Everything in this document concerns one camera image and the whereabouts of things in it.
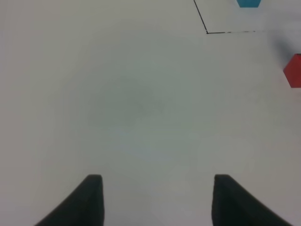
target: blue block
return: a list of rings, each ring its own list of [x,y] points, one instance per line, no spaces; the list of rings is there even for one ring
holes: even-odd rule
[[[241,8],[257,8],[261,0],[237,0]]]

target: black line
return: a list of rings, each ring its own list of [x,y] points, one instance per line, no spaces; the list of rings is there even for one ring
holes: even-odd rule
[[[232,32],[208,32],[207,34],[225,34],[225,33],[232,33]]]
[[[206,30],[206,33],[207,33],[207,34],[209,34],[209,32],[208,32],[208,30],[207,30],[207,28],[206,28],[206,25],[205,25],[205,23],[204,23],[203,17],[202,17],[202,15],[201,15],[201,13],[199,12],[198,5],[197,5],[197,3],[196,3],[196,1],[195,1],[195,0],[193,0],[193,1],[194,1],[194,4],[195,4],[195,5],[196,5],[196,7],[197,7],[197,10],[198,10],[199,17],[200,17],[200,18],[201,18],[201,20],[202,20],[202,23],[203,23],[203,26],[204,26],[204,28],[205,28],[205,30]]]

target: red cube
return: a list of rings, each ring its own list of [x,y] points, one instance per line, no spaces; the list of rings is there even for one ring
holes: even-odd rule
[[[283,72],[292,88],[301,88],[301,54],[295,54]]]

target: blue cube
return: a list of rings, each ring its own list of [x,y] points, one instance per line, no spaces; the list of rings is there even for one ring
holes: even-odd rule
[[[261,0],[237,0],[241,8],[257,8]]]

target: white surface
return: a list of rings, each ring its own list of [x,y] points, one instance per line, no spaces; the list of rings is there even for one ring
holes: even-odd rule
[[[240,8],[237,0],[196,3],[209,32],[301,30],[299,0],[261,0],[258,8]]]
[[[211,225],[216,173],[300,224],[301,96],[273,35],[205,35],[187,0],[1,6],[2,226],[91,173],[107,226]]]

